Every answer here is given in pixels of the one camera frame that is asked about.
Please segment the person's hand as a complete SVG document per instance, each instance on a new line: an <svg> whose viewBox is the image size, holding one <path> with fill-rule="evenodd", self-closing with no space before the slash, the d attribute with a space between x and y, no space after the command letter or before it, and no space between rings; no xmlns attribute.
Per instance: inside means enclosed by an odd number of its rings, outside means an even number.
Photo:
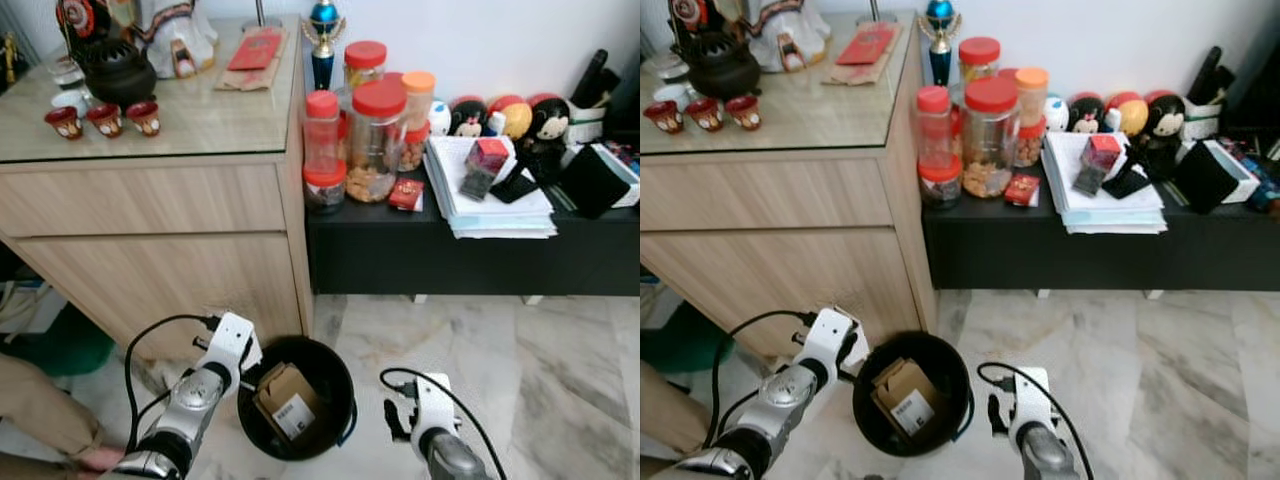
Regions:
<svg viewBox="0 0 1280 480"><path fill-rule="evenodd" d="M124 456L125 451L120 447L101 445L78 454L76 463L81 472L92 477L93 475L105 474L114 468Z"/></svg>

